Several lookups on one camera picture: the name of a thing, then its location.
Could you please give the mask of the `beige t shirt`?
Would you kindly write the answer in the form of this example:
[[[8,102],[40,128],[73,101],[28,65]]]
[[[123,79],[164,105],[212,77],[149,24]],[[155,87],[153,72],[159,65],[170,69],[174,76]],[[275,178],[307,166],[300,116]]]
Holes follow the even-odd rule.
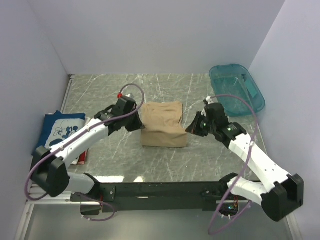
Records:
[[[144,129],[141,130],[141,145],[158,148],[184,148],[187,132],[182,127],[183,104],[174,102],[148,102],[141,108]]]

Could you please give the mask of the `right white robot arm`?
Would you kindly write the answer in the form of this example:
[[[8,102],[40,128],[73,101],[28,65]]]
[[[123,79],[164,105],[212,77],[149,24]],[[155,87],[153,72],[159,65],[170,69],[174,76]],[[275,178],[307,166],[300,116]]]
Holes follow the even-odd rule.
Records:
[[[222,198],[229,195],[246,198],[260,205],[264,213],[279,222],[304,204],[304,180],[277,165],[251,139],[237,122],[229,122],[222,104],[205,102],[186,132],[206,137],[211,134],[228,150],[247,163],[259,181],[230,173],[220,180]]]

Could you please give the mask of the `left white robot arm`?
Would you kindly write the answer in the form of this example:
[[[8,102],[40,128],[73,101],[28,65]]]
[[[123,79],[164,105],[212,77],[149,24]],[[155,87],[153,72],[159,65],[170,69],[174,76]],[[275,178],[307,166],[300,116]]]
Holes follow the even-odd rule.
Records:
[[[143,127],[136,101],[128,96],[121,96],[116,104],[98,112],[88,124],[69,138],[50,148],[38,147],[33,155],[28,178],[51,197],[69,190],[99,198],[100,182],[87,173],[69,173],[69,166],[95,143],[121,128],[133,132]]]

